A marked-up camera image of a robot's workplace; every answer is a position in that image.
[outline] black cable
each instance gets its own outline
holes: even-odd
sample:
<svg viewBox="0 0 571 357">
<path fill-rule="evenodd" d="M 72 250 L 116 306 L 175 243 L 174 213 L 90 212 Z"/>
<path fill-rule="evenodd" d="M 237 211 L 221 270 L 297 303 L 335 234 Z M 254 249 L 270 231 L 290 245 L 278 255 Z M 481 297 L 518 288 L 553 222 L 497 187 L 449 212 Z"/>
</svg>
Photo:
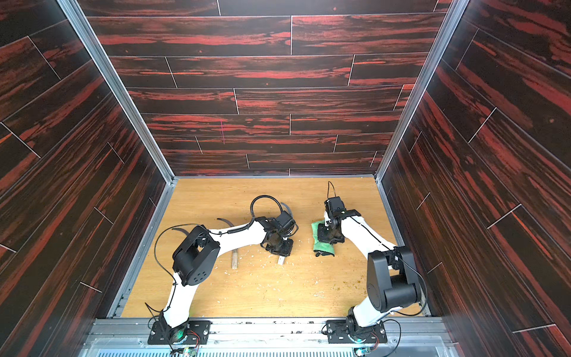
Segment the black cable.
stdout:
<svg viewBox="0 0 571 357">
<path fill-rule="evenodd" d="M 381 243 L 381 245 L 382 245 L 383 247 L 385 247 L 385 248 L 388 249 L 388 250 L 392 250 L 391 248 L 389 248 L 389 247 L 387 247 L 385 244 L 383 244 L 377 237 L 375 237 L 375 235 L 373 235 L 373 234 L 371 233 L 371 231 L 369 231 L 365 226 L 363 226 L 363 225 L 362 225 L 360 222 L 358 222 L 355 218 L 353 218 L 353 217 L 350 217 L 350 218 L 351 218 L 352 220 L 354 220 L 356 223 L 358 223 L 361 227 L 365 228 L 365 230 L 366 230 L 367 232 L 369 232 L 369 234 L 370 234 L 373 238 L 375 238 L 375 239 L 377 240 L 377 242 Z M 424 284 L 424 297 L 425 297 L 425 299 L 424 299 L 424 304 L 423 304 L 423 306 L 420 308 L 420 311 L 417 312 L 417 313 L 414 314 L 414 315 L 412 315 L 412 314 L 405 314 L 404 312 L 400 312 L 400 311 L 394 311 L 394 312 L 397 312 L 397 313 L 399 313 L 399 314 L 401 314 L 401 315 L 404 315 L 404 316 L 416 316 L 416 315 L 420 314 L 420 313 L 424 310 L 424 308 L 426 308 L 426 306 L 427 306 L 427 303 L 428 303 L 428 286 L 427 286 L 427 283 L 426 283 L 426 281 L 424 280 L 423 276 L 420 275 L 420 273 L 419 273 L 418 271 L 416 271 L 413 267 L 411 267 L 410 265 L 408 265 L 408 264 L 404 261 L 404 259 L 401 259 L 401 261 L 402 261 L 403 263 L 405 263 L 406 266 L 409 267 L 412 271 L 414 271 L 414 272 L 416 273 L 416 275 L 418 275 L 418 276 L 420 277 L 420 280 L 422 280 L 422 282 L 423 282 L 423 284 Z"/>
<path fill-rule="evenodd" d="M 156 239 L 156 241 L 155 241 L 155 247 L 154 247 L 154 249 L 153 249 L 153 255 L 155 256 L 155 261 L 156 261 L 156 263 L 172 278 L 172 281 L 173 281 L 172 284 L 173 284 L 174 287 L 175 287 L 175 288 L 174 288 L 175 291 L 176 291 L 176 286 L 177 286 L 178 284 L 176 283 L 176 280 L 175 280 L 175 277 L 173 276 L 173 274 L 171 274 L 165 267 L 163 267 L 163 265 L 162 265 L 162 264 L 159 262 L 159 260 L 156 258 L 156 244 L 159 243 L 160 237 L 161 237 L 166 231 L 169 231 L 169 230 L 171 230 L 171 229 L 173 229 L 173 228 L 177 228 L 177 227 L 183 227 L 183 226 L 200 226 L 200 224 L 197 224 L 197 223 L 185 223 L 185 224 L 178 224 L 178 225 L 176 225 L 176 226 L 172 226 L 172 227 L 169 227 L 169 228 L 165 229 L 165 230 L 162 231 L 162 232 L 159 234 L 159 236 L 157 237 L 157 239 Z M 174 294 L 175 291 L 172 292 L 171 300 L 168 302 L 167 308 L 164 309 L 164 310 L 161 310 L 161 311 L 157 311 L 157 312 L 165 312 L 165 311 L 167 311 L 169 308 L 171 308 L 171 303 L 172 303 L 172 299 L 173 299 L 174 296 L 175 296 L 175 294 Z"/>
<path fill-rule="evenodd" d="M 254 223 L 254 220 L 256 219 L 256 215 L 254 214 L 254 203 L 256 203 L 256 201 L 259 200 L 260 198 L 272 199 L 278 205 L 278 207 L 280 207 L 280 213 L 282 213 L 284 211 L 283 207 L 280 205 L 280 202 L 277 199 L 275 199 L 269 195 L 259 195 L 258 197 L 254 198 L 252 200 L 252 203 L 250 203 L 250 215 L 252 216 L 252 219 L 250 220 L 250 222 L 247 225 L 245 225 L 244 227 L 240 227 L 240 228 L 236 228 L 236 229 L 226 231 L 224 233 L 213 233 L 213 232 L 211 232 L 211 233 L 216 234 L 216 235 L 232 234 L 232 233 L 242 232 L 242 231 L 245 231 L 246 229 L 250 228 L 252 226 L 252 224 Z"/>
<path fill-rule="evenodd" d="M 383 321 L 383 323 L 384 323 L 384 322 L 387 322 L 387 321 L 394 321 L 394 322 L 396 322 L 397 324 L 399 324 L 399 341 L 396 343 L 396 346 L 393 348 L 393 350 L 392 350 L 391 352 L 389 352 L 388 355 L 384 355 L 383 357 L 388 357 L 388 356 L 390 356 L 393 352 L 396 351 L 396 348 L 399 346 L 399 343 L 400 343 L 400 338 L 401 338 L 401 336 L 402 336 L 402 334 L 403 334 L 403 328 L 402 328 L 402 326 L 400 325 L 400 322 L 398 322 L 398 321 L 395 320 L 395 319 L 386 319 L 386 320 Z"/>
<path fill-rule="evenodd" d="M 333 186 L 333 182 L 327 181 L 327 199 L 329 199 L 329 185 L 333 187 L 333 194 L 337 197 L 337 192 L 335 192 L 335 186 Z"/>
<path fill-rule="evenodd" d="M 155 314 L 153 314 L 152 311 L 151 311 L 152 308 L 151 308 L 147 303 L 145 303 L 145 305 L 147 306 L 148 311 L 151 313 L 151 316 L 152 316 L 153 318 L 155 318 L 155 322 L 157 322 L 158 320 L 156 319 Z M 172 356 L 172 354 L 174 353 L 175 350 L 172 348 L 170 338 L 168 338 L 168 332 L 164 330 L 164 328 L 163 328 L 163 326 L 162 326 L 161 324 L 159 324 L 159 326 L 160 326 L 160 329 L 163 331 L 163 336 L 164 336 L 164 338 L 165 338 L 165 339 L 167 340 L 167 342 L 168 342 L 168 346 L 169 346 L 170 349 L 171 349 L 171 356 Z"/>
</svg>

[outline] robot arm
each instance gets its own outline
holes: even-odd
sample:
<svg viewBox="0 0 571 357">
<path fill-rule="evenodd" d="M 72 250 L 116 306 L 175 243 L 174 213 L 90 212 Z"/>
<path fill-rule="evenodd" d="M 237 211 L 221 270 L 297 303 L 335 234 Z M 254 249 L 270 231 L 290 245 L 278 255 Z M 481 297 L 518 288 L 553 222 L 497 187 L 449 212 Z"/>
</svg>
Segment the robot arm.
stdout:
<svg viewBox="0 0 571 357">
<path fill-rule="evenodd" d="M 368 327 L 378 324 L 390 312 L 420 301 L 414 257 L 406 247 L 397 247 L 375 232 L 359 212 L 345 209 L 338 196 L 325 201 L 324 217 L 325 223 L 317 230 L 320 242 L 334 244 L 350 239 L 367 258 L 368 296 L 349 309 L 347 316 L 349 336 L 359 340 L 370 334 Z M 390 269 L 399 274 L 390 276 Z"/>
<path fill-rule="evenodd" d="M 220 255 L 252 244 L 260 244 L 275 255 L 290 255 L 293 241 L 289 237 L 295 233 L 292 231 L 296 223 L 281 206 L 277 218 L 254 217 L 254 203 L 262 197 L 269 196 L 258 196 L 252 201 L 252 221 L 247 224 L 221 230 L 208 230 L 196 225 L 191 232 L 173 228 L 185 233 L 186 238 L 172 255 L 174 283 L 167 306 L 159 314 L 158 320 L 158 327 L 171 344 L 181 344 L 186 340 L 192 299 L 198 286 L 212 272 Z"/>
</svg>

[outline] metal rail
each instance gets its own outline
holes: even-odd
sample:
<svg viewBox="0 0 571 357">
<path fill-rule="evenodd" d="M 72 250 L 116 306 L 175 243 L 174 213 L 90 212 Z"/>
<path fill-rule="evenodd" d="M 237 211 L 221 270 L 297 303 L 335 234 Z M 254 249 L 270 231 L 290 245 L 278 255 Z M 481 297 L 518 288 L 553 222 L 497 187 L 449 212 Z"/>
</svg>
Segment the metal rail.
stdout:
<svg viewBox="0 0 571 357">
<path fill-rule="evenodd" d="M 454 0 L 450 6 L 450 9 L 448 9 L 448 12 L 444 17 L 444 21 L 440 26 L 440 31 L 438 31 L 438 34 L 436 35 L 436 39 L 432 44 L 424 66 L 420 71 L 418 79 L 416 80 L 415 87 L 411 92 L 411 96 L 409 97 L 407 104 L 404 106 L 403 113 L 401 114 L 399 123 L 395 128 L 395 133 L 393 134 L 391 141 L 387 146 L 387 150 L 383 160 L 381 161 L 381 165 L 377 170 L 375 175 L 377 183 L 381 182 L 385 172 L 387 172 L 387 168 L 391 163 L 393 156 L 395 156 L 396 149 L 403 139 L 404 133 L 412 120 L 412 116 L 420 104 L 420 100 L 423 97 L 424 91 L 432 79 L 432 75 L 434 74 L 438 63 L 444 54 L 444 50 L 446 50 L 446 47 L 448 46 L 448 42 L 450 42 L 452 34 L 460 22 L 460 18 L 462 17 L 468 2 L 469 0 Z"/>
</svg>

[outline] back wall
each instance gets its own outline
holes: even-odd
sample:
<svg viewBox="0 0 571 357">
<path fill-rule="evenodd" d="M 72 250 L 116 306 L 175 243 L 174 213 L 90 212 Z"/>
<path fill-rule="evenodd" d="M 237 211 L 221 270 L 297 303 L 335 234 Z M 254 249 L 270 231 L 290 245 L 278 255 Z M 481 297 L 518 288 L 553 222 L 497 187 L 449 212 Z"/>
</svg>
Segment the back wall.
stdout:
<svg viewBox="0 0 571 357">
<path fill-rule="evenodd" d="M 79 2 L 182 176 L 373 174 L 450 3 Z"/>
</svg>

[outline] black mounting plate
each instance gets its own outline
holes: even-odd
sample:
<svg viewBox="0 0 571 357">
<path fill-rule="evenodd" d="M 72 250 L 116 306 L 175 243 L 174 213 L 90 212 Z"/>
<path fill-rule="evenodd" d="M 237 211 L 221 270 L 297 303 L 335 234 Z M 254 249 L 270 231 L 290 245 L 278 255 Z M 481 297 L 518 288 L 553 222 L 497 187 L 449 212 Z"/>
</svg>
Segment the black mounting plate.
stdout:
<svg viewBox="0 0 571 357">
<path fill-rule="evenodd" d="M 327 329 L 327 340 L 329 343 L 355 343 L 355 341 L 349 338 L 346 320 L 327 320 L 325 327 Z M 387 343 L 387 333 L 382 322 L 374 325 L 373 331 L 379 338 L 379 343 Z M 360 343 L 376 343 L 376 340 L 371 334 Z"/>
<path fill-rule="evenodd" d="M 194 346 L 196 345 L 196 336 L 191 334 L 190 331 L 200 336 L 200 344 L 206 344 L 208 342 L 208 336 L 210 336 L 210 321 L 200 320 L 200 321 L 188 321 L 188 337 L 187 339 L 177 346 Z M 157 345 L 163 344 L 168 345 L 168 341 L 164 337 L 164 332 L 160 327 L 158 321 L 152 324 L 151 334 L 148 337 L 147 344 Z"/>
</svg>

